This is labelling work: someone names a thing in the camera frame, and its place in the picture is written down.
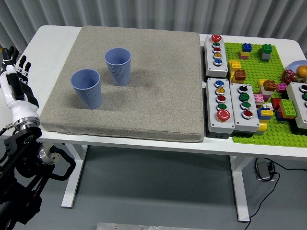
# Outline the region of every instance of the corrugated wall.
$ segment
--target corrugated wall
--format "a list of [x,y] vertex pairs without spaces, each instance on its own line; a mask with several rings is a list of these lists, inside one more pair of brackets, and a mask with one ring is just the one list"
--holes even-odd
[[47,24],[293,39],[307,55],[307,0],[0,0],[3,47]]

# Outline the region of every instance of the cup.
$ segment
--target cup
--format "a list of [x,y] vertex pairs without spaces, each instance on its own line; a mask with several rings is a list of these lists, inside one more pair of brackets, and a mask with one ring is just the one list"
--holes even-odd
[[127,85],[130,81],[131,53],[125,48],[113,48],[105,54],[106,65],[117,86]]
[[96,109],[102,103],[100,74],[94,69],[81,69],[71,77],[71,85],[88,109]]

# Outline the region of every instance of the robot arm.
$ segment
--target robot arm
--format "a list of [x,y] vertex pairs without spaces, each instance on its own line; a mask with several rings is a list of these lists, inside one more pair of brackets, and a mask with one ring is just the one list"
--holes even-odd
[[18,50],[14,47],[8,50],[4,48],[3,63],[0,75],[0,85],[7,106],[12,110],[12,123],[17,131],[27,127],[38,127],[40,125],[37,114],[38,101],[34,97],[31,88],[28,86],[28,71],[30,63],[23,66],[26,57],[23,56],[16,69]]
[[[0,158],[0,230],[12,230],[16,222],[26,224],[40,211],[40,194],[48,179],[64,181],[72,174],[76,163],[73,158],[51,142],[39,143],[42,135],[37,114],[38,102],[28,86],[31,64],[23,56],[16,68],[18,51],[14,47],[3,49],[0,87],[7,106],[12,110],[12,123],[0,131],[0,136],[14,127],[14,134],[4,141],[5,154]],[[53,173],[60,155],[70,164],[63,176]],[[26,178],[32,178],[28,186],[15,178],[15,170]]]

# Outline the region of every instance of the power adapter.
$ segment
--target power adapter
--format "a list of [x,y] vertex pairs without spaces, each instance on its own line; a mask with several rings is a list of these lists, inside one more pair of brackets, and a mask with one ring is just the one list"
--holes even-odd
[[270,178],[270,171],[268,167],[268,163],[266,161],[261,161],[257,163],[257,171],[259,173],[258,180],[262,179],[269,179]]

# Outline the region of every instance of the blue button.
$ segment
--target blue button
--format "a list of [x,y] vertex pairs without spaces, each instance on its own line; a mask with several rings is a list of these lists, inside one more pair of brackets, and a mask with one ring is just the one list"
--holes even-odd
[[214,85],[216,86],[216,88],[223,87],[224,82],[222,82],[221,80],[217,80]]
[[216,59],[216,60],[214,60],[214,64],[215,64],[216,66],[221,66],[221,65],[222,65],[222,60]]

